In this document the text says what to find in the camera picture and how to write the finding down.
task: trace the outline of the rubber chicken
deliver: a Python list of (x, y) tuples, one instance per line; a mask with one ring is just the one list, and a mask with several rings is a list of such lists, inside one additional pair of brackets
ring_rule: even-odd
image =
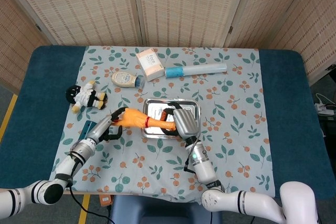
[(130, 108), (126, 108), (125, 112), (122, 115), (122, 119), (117, 122), (114, 122), (113, 125), (115, 126), (122, 125), (124, 127), (139, 127), (139, 128), (160, 127), (170, 131), (176, 130), (174, 122), (156, 120), (140, 112), (139, 110)]

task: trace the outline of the black and white plush toy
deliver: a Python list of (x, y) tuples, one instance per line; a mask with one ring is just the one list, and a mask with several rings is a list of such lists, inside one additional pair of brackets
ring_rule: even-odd
[(66, 91), (68, 102), (72, 106), (73, 113), (78, 113), (82, 106), (96, 107), (98, 110), (105, 108), (104, 101), (107, 99), (106, 93), (98, 93), (93, 89), (95, 81), (89, 81), (83, 87), (73, 85)]

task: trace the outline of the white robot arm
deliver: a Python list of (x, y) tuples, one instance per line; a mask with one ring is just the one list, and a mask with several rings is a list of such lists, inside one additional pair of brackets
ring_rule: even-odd
[(106, 116), (94, 126), (86, 139), (75, 143), (69, 155), (56, 168), (54, 180), (40, 180), (25, 188), (0, 193), (0, 220), (20, 213), (28, 204), (52, 205), (58, 202), (65, 188), (72, 186), (73, 176), (95, 154), (96, 145), (103, 140), (118, 139), (121, 136), (121, 126), (116, 135), (109, 135), (108, 129), (118, 115), (124, 111), (125, 108), (120, 108)]
[(207, 151), (197, 139), (198, 127), (192, 113), (189, 110), (175, 109), (173, 117), (178, 134), (186, 141), (186, 150), (198, 181), (208, 188), (202, 194), (202, 205), (205, 209), (233, 211), (266, 218), (280, 224), (318, 223), (314, 192), (309, 186), (300, 182), (287, 182), (281, 186), (282, 208), (264, 194), (247, 191), (225, 193), (207, 156)]

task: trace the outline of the metal tray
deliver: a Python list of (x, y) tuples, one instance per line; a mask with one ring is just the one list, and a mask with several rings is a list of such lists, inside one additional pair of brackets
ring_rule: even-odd
[[(145, 113), (146, 115), (154, 119), (160, 120), (162, 111), (165, 108), (173, 108), (172, 106), (168, 106), (168, 103), (170, 102), (178, 102), (183, 109), (190, 110), (195, 117), (195, 121), (198, 125), (198, 128), (200, 129), (201, 109), (200, 109), (200, 105), (194, 100), (149, 98), (149, 99), (146, 99), (143, 104), (143, 113)], [(167, 121), (173, 122), (174, 119), (171, 115), (168, 115)], [(164, 138), (164, 139), (176, 138), (176, 136), (167, 136), (163, 134), (161, 129), (158, 127), (142, 128), (141, 132), (143, 136), (148, 137), (148, 138)]]

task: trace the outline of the floral tablecloth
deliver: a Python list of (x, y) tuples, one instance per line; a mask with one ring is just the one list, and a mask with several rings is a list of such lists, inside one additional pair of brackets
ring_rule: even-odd
[[(186, 98), (200, 104), (200, 138), (226, 192), (246, 190), (274, 196), (258, 50), (155, 48), (165, 67), (225, 62), (227, 72), (160, 77), (147, 82), (143, 90), (115, 86), (111, 82), (115, 71), (143, 75), (135, 54), (145, 49), (86, 48), (77, 85), (95, 80), (95, 89), (108, 95), (107, 108), (99, 111), (83, 107), (73, 114), (69, 107), (50, 178), (54, 178), (55, 168), (78, 139), (86, 120), (98, 122), (122, 106), (142, 111), (146, 98)], [(183, 142), (144, 138), (135, 128), (123, 131), (119, 140), (97, 145), (95, 156), (74, 177), (75, 190), (200, 202), (206, 187), (195, 175), (183, 171), (187, 157)]]

